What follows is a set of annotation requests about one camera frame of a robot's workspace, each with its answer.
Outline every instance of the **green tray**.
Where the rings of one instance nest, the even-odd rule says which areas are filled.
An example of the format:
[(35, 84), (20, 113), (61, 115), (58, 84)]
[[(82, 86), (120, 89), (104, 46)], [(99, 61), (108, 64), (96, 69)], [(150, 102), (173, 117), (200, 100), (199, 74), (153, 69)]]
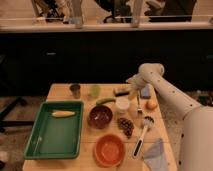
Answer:
[[(70, 110), (75, 115), (52, 116), (53, 110)], [(25, 159), (72, 159), (79, 154), (83, 102), (58, 101), (41, 104), (25, 149)]]

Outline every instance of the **wooden table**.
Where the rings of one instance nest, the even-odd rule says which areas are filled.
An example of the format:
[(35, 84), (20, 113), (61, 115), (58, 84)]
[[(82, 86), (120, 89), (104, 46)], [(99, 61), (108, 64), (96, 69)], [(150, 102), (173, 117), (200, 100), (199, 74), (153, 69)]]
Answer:
[[(71, 84), (53, 84), (50, 88), (49, 94), (47, 96), (47, 101), (68, 101), (74, 100), (72, 94), (69, 90)], [(128, 84), (99, 84), (101, 86), (100, 98), (113, 97), (113, 89), (115, 87), (129, 87)], [(116, 111), (114, 103), (107, 103), (113, 111), (113, 120), (111, 121), (109, 127), (98, 130), (91, 128), (87, 123), (87, 117), (90, 110), (95, 106), (97, 99), (91, 99), (89, 96), (91, 84), (81, 84), (81, 99), (84, 102), (84, 112), (83, 112), (83, 123), (82, 123), (82, 133), (81, 133), (81, 144), (80, 144), (80, 154), (76, 159), (73, 160), (25, 160), (23, 171), (102, 171), (102, 170), (120, 170), (120, 171), (149, 171), (150, 169), (145, 164), (145, 162), (139, 157), (138, 159), (132, 158), (133, 148), (137, 141), (138, 136), (141, 133), (142, 120), (145, 115), (150, 115), (154, 118), (155, 123), (152, 129), (146, 134), (145, 142), (142, 147), (143, 153), (149, 149), (149, 147), (156, 142), (158, 138), (163, 139), (164, 149), (166, 158), (168, 161), (168, 167), (170, 171), (176, 171), (176, 163), (174, 160), (173, 152), (170, 146), (169, 138), (165, 129), (164, 121), (160, 112), (159, 107), (154, 111), (148, 111), (145, 109), (146, 100), (141, 100), (141, 107), (143, 109), (144, 115), (137, 113), (137, 101), (136, 98), (131, 101), (130, 108), (125, 114), (119, 114)], [(156, 95), (153, 87), (150, 85), (151, 98), (156, 100)], [(122, 130), (117, 126), (117, 119), (119, 117), (126, 117), (134, 122), (134, 131), (130, 139), (126, 138)], [(126, 154), (122, 164), (114, 168), (101, 168), (99, 167), (93, 157), (93, 147), (97, 139), (107, 133), (117, 134), (125, 143)]]

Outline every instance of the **towel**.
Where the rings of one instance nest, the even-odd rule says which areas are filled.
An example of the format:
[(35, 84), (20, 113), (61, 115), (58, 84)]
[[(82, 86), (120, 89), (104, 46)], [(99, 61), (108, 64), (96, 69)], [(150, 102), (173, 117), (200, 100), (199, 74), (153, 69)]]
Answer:
[(168, 171), (162, 139), (158, 139), (143, 155), (143, 160), (152, 171)]

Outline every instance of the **brown bowl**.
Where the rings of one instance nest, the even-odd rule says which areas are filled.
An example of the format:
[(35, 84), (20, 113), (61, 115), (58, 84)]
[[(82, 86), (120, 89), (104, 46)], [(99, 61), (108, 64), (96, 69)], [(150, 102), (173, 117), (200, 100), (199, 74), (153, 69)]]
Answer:
[(88, 122), (92, 127), (103, 129), (112, 120), (112, 111), (105, 105), (98, 105), (92, 108), (89, 113)]

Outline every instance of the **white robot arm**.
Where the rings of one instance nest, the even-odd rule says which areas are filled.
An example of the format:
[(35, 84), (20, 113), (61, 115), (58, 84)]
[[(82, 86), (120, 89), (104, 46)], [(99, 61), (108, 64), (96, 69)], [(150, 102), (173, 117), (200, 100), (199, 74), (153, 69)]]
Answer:
[(142, 64), (138, 74), (128, 80), (131, 93), (150, 83), (166, 102), (184, 119), (179, 170), (213, 170), (213, 108), (202, 106), (166, 81), (161, 64)]

